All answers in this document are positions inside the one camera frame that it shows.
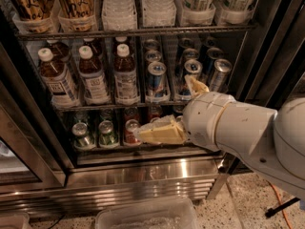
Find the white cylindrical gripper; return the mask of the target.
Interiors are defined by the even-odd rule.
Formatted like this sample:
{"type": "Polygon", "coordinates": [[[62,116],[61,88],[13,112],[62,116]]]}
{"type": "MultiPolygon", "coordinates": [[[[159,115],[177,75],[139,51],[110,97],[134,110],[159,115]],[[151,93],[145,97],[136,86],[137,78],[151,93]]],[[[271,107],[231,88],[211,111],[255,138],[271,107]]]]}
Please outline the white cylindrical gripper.
{"type": "Polygon", "coordinates": [[[235,99],[229,94],[209,92],[209,87],[192,75],[185,75],[184,79],[193,100],[184,108],[183,121],[166,115],[136,128],[133,134],[150,144],[184,144],[189,138],[192,144],[216,152],[216,124],[235,99]]]}

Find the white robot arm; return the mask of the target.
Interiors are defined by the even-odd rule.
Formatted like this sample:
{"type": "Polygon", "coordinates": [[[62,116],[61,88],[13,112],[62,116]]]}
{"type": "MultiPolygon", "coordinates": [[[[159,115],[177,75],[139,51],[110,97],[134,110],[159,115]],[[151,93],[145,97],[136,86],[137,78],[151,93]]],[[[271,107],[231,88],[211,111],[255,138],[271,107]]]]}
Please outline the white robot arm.
{"type": "Polygon", "coordinates": [[[171,115],[133,131],[151,144],[192,144],[238,157],[248,168],[282,190],[305,199],[305,99],[278,111],[239,102],[185,77],[192,100],[180,121],[171,115]]]}

